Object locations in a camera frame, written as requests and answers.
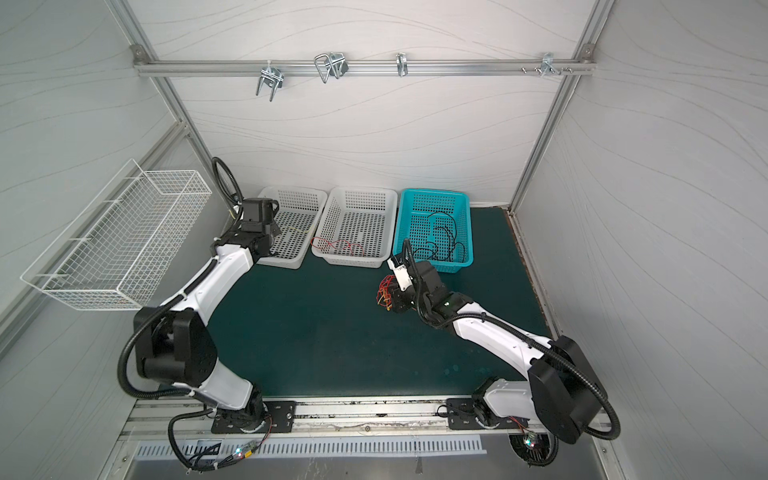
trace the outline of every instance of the white wall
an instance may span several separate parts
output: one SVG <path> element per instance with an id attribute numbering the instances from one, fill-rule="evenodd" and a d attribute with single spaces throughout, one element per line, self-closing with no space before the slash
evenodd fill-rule
<path id="1" fill-rule="evenodd" d="M 570 58 L 594 0 L 374 2 L 131 0 L 164 60 Z M 243 192 L 268 184 L 465 191 L 508 203 L 557 78 L 255 78 L 174 85 Z"/>
<path id="2" fill-rule="evenodd" d="M 627 477 L 768 475 L 768 5 L 620 0 L 518 220 Z"/>
<path id="3" fill-rule="evenodd" d="M 23 269 L 174 119 L 102 0 L 3 2 L 0 45 L 2 310 L 25 288 Z M 170 167 L 203 172 L 187 141 Z M 212 195 L 158 296 L 202 265 L 224 208 Z M 0 476 L 98 475 L 134 403 L 115 377 L 132 316 L 43 304 L 0 361 Z"/>

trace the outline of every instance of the metal clamp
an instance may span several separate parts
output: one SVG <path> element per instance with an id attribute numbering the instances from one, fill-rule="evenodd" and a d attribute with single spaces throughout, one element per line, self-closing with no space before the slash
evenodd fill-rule
<path id="1" fill-rule="evenodd" d="M 266 68 L 261 69 L 261 75 L 259 76 L 259 84 L 256 86 L 256 96 L 259 96 L 259 92 L 261 91 L 261 87 L 263 85 L 266 85 L 267 87 L 271 88 L 272 91 L 270 92 L 270 101 L 272 101 L 275 98 L 275 92 L 278 88 L 283 87 L 283 74 L 278 70 L 277 68 L 274 68 L 271 65 L 267 65 Z"/>
<path id="2" fill-rule="evenodd" d="M 561 71 L 552 65 L 553 60 L 554 60 L 554 57 L 552 56 L 551 53 L 544 54 L 544 58 L 542 58 L 541 60 L 541 67 L 537 68 L 536 71 L 542 77 L 549 74 L 559 75 Z"/>
<path id="3" fill-rule="evenodd" d="M 398 53 L 395 57 L 397 61 L 397 75 L 399 77 L 405 77 L 408 74 L 408 59 L 406 54 Z"/>
<path id="4" fill-rule="evenodd" d="M 328 78 L 330 78 L 331 73 L 338 79 L 343 77 L 344 74 L 349 71 L 349 65 L 346 63 L 344 54 L 334 52 L 317 55 L 315 57 L 315 68 L 317 68 L 317 73 L 320 74 L 320 80 L 322 80 L 323 83 L 328 83 Z"/>

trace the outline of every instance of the horizontal metal bar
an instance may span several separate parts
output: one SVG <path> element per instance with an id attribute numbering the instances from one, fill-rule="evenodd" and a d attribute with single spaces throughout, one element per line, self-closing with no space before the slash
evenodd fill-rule
<path id="1" fill-rule="evenodd" d="M 345 76 L 397 77 L 395 60 L 349 60 Z M 258 61 L 149 61 L 134 68 L 140 77 L 258 77 L 266 67 Z M 317 77 L 313 61 L 271 61 L 287 77 Z M 590 75 L 595 63 L 576 60 L 553 60 L 552 65 L 562 75 Z M 459 75 L 532 75 L 541 67 L 541 60 L 408 60 L 408 76 L 445 77 Z"/>

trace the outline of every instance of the red wire bundle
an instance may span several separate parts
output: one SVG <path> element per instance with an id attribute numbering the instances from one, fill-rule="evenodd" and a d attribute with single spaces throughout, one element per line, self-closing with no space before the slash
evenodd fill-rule
<path id="1" fill-rule="evenodd" d="M 384 280 L 379 284 L 379 292 L 376 294 L 376 303 L 385 306 L 388 311 L 392 308 L 392 295 L 389 293 L 389 285 L 392 284 L 394 279 L 394 275 L 385 276 Z"/>
<path id="2" fill-rule="evenodd" d="M 333 242 L 329 242 L 328 240 L 326 240 L 326 239 L 324 239 L 324 238 L 322 238 L 322 237 L 312 237 L 312 240 L 310 240 L 310 243 L 311 243 L 311 244 L 312 244 L 312 246 L 313 246 L 313 247 L 315 247 L 315 248 L 323 248 L 323 247 L 318 247 L 317 245 L 315 245 L 315 239 L 317 239 L 317 240 L 322 240 L 323 242 L 325 242 L 325 243 L 326 243 L 326 247 L 328 247 L 328 248 L 330 248 L 330 247 L 336 248 L 336 247 L 334 246 L 334 244 L 335 244 L 335 243 L 338 243 L 338 242 L 346 242 L 346 246 L 345 246 L 344 248 L 342 248 L 341 250 L 344 250 L 344 249 L 347 249 L 347 248 L 349 248 L 349 252 L 350 252 L 350 253 L 352 253 L 352 247 L 359 247 L 359 248 L 360 248 L 360 250 L 362 251 L 362 255 L 363 255 L 363 256 L 365 256 L 365 255 L 366 255 L 366 249 L 362 248 L 362 245 L 360 245 L 359 243 L 351 243 L 351 242 L 349 242 L 348 240 L 342 240 L 342 239 L 340 239 L 340 238 L 339 238 L 338 240 L 336 240 L 336 241 L 333 241 Z"/>

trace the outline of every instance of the wire basket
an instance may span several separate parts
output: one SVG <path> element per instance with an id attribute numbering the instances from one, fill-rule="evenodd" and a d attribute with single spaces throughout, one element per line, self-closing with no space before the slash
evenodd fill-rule
<path id="1" fill-rule="evenodd" d="M 302 187 L 267 187 L 259 197 L 280 202 L 275 221 L 282 232 L 272 245 L 272 257 L 259 259 L 259 265 L 297 269 L 310 249 L 328 194 L 321 190 Z"/>
<path id="2" fill-rule="evenodd" d="M 76 310 L 138 310 L 149 302 L 210 188 L 195 170 L 145 171 L 131 162 L 121 172 L 130 166 L 137 173 L 119 177 L 118 172 L 22 280 Z M 120 193 L 104 200 L 108 205 L 101 215 L 84 225 L 104 190 L 120 182 L 125 183 Z"/>
<path id="3" fill-rule="evenodd" d="M 331 265 L 379 268 L 389 258 L 397 192 L 336 187 L 313 238 L 312 253 Z"/>
<path id="4" fill-rule="evenodd" d="M 413 256 L 429 260 L 439 272 L 456 273 L 472 265 L 469 197 L 447 190 L 404 190 L 397 213 L 395 255 L 406 238 L 411 240 Z"/>

